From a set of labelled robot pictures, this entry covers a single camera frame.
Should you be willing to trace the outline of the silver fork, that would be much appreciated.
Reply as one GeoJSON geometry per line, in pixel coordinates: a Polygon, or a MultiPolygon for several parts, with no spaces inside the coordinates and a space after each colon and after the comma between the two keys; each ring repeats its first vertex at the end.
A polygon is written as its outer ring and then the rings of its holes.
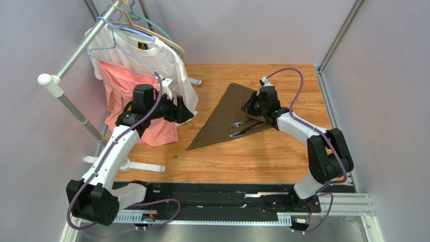
{"type": "Polygon", "coordinates": [[[249,122],[251,122],[251,121],[253,121],[253,119],[248,119],[248,120],[243,121],[243,122],[233,123],[233,124],[230,124],[229,126],[230,126],[231,128],[239,128],[239,127],[241,127],[243,124],[249,123],[249,122]]]}

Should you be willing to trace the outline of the silver table knife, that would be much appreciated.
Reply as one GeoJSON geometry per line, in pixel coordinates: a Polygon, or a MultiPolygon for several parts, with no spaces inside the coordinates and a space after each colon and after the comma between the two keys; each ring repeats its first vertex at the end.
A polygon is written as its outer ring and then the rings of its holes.
{"type": "Polygon", "coordinates": [[[262,125],[264,125],[264,124],[265,124],[265,123],[263,123],[263,122],[259,122],[259,123],[253,124],[253,125],[251,125],[251,126],[249,126],[249,127],[245,128],[245,129],[243,129],[243,130],[241,130],[241,131],[239,131],[239,132],[236,132],[236,133],[231,134],[231,135],[230,135],[230,137],[232,137],[232,138],[236,138],[236,137],[244,136],[248,131],[250,131],[250,130],[252,130],[253,128],[256,128],[256,127],[258,127],[258,126],[262,126],[262,125]]]}

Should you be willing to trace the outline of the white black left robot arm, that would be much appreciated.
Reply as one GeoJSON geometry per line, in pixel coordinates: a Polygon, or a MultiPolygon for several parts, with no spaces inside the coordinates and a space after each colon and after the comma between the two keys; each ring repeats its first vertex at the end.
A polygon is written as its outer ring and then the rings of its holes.
{"type": "Polygon", "coordinates": [[[170,97],[149,84],[136,85],[132,100],[118,116],[112,137],[96,162],[80,180],[72,179],[67,184],[67,220],[72,228],[79,229],[71,221],[72,216],[109,226],[120,211],[153,203],[153,185],[148,182],[134,180],[119,189],[113,189],[113,184],[131,149],[152,120],[159,118],[183,124],[194,114],[181,95],[170,97]]]}

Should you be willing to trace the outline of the olive brown cloth napkin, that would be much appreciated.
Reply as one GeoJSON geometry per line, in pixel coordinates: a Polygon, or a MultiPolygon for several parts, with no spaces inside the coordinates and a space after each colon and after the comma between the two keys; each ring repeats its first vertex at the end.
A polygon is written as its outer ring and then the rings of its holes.
{"type": "Polygon", "coordinates": [[[188,150],[193,150],[221,142],[234,140],[231,134],[239,132],[260,121],[253,121],[243,124],[239,128],[231,128],[229,125],[237,122],[243,122],[251,119],[242,110],[241,107],[250,99],[254,90],[231,83],[214,111],[191,142],[188,150]]]}

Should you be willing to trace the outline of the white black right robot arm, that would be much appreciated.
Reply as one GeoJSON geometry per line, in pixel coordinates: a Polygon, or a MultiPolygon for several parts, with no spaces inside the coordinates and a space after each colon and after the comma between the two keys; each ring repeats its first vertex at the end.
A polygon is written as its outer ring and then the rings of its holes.
{"type": "Polygon", "coordinates": [[[342,131],[313,125],[290,108],[281,107],[273,86],[261,87],[242,106],[248,116],[287,133],[307,147],[309,173],[287,195],[287,205],[300,211],[322,190],[354,169],[342,131]]]}

